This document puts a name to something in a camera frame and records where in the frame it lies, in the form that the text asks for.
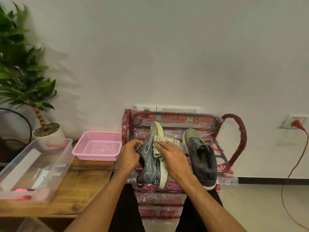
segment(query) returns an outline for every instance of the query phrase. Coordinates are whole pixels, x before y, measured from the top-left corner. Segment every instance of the floor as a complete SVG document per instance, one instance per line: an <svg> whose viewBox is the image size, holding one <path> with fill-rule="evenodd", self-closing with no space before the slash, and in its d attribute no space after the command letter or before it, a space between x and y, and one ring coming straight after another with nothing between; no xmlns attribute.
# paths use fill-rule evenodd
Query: floor
<svg viewBox="0 0 309 232"><path fill-rule="evenodd" d="M280 185L221 186L223 206L248 232L260 231L306 231L286 213L281 201ZM285 186L284 202L291 216L309 228L309 186ZM175 231L178 222L162 224L143 221L146 232Z"/></svg>

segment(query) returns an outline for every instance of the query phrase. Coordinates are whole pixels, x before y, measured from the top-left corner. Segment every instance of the white cloth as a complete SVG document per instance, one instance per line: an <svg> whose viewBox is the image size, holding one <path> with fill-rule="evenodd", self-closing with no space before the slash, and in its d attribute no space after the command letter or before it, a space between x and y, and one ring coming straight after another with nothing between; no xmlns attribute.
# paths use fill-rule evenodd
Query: white cloth
<svg viewBox="0 0 309 232"><path fill-rule="evenodd" d="M163 142L170 141L172 144L174 144L174 145L176 145L178 147L179 147L179 143L180 143L179 140L175 140L175 139L172 139L172 138L166 138L164 136L157 136L157 135L155 135L154 136L154 143L153 143L154 157L159 158L160 161L164 161L165 158L164 158L164 156L161 155L159 150L155 147L156 143L158 143L159 141L163 141Z"/></svg>

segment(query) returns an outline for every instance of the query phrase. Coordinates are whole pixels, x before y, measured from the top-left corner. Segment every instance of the forearm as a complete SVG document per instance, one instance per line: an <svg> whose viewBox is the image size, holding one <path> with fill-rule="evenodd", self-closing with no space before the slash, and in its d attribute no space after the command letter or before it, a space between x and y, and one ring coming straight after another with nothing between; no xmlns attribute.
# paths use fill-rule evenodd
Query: forearm
<svg viewBox="0 0 309 232"><path fill-rule="evenodd" d="M118 199L128 177L129 173L127 172L115 172L112 179L70 224L65 232L108 231Z"/></svg>
<svg viewBox="0 0 309 232"><path fill-rule="evenodd" d="M246 231L228 211L211 197L194 175L190 175L183 182L180 181L180 185L191 199L208 231Z"/></svg>

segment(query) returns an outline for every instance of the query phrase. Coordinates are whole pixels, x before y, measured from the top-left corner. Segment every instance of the wooden table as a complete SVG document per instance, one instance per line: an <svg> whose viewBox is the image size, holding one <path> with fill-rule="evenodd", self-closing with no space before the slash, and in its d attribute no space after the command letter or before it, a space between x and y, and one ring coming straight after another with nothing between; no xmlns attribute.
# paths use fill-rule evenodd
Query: wooden table
<svg viewBox="0 0 309 232"><path fill-rule="evenodd" d="M0 200L0 217L75 218L108 183L113 161L74 158L49 203Z"/></svg>

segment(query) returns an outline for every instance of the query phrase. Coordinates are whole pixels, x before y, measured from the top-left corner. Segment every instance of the potted plant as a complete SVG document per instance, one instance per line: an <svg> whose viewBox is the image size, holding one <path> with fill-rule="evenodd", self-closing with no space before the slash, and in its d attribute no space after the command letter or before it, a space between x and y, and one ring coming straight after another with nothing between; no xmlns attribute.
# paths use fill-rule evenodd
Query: potted plant
<svg viewBox="0 0 309 232"><path fill-rule="evenodd" d="M65 139L58 123L46 124L41 111L54 109L47 102L57 95L56 80L45 78L43 73L48 66L37 63L42 48L26 42L23 28L27 9L21 10L15 3L16 13L5 14L0 7L0 104L27 105L32 107L40 126L34 129L42 147L59 144Z"/></svg>

